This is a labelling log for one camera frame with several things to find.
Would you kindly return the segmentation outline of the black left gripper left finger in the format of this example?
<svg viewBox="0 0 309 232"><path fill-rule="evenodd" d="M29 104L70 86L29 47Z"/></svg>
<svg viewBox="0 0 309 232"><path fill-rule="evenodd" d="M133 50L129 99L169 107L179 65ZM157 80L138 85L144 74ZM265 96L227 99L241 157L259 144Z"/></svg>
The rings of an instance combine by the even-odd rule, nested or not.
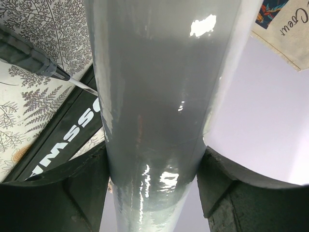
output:
<svg viewBox="0 0 309 232"><path fill-rule="evenodd" d="M109 181L105 143L56 168L0 185L2 232L98 232Z"/></svg>

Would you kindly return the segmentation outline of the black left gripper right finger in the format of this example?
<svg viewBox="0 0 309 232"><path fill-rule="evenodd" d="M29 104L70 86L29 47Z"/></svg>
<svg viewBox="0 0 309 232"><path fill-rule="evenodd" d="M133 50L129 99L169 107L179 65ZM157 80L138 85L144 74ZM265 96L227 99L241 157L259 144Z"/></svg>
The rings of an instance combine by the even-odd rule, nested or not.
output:
<svg viewBox="0 0 309 232"><path fill-rule="evenodd" d="M207 147L197 172L212 232L307 232L309 187L251 171Z"/></svg>

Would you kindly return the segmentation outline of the white shuttlecock tube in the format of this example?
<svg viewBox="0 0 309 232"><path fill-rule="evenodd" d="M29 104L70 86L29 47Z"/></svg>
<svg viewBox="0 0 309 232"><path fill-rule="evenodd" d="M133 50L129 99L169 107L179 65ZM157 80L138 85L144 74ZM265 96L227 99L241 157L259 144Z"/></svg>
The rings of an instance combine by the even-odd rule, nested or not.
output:
<svg viewBox="0 0 309 232"><path fill-rule="evenodd" d="M119 232L171 232L259 0L86 0Z"/></svg>

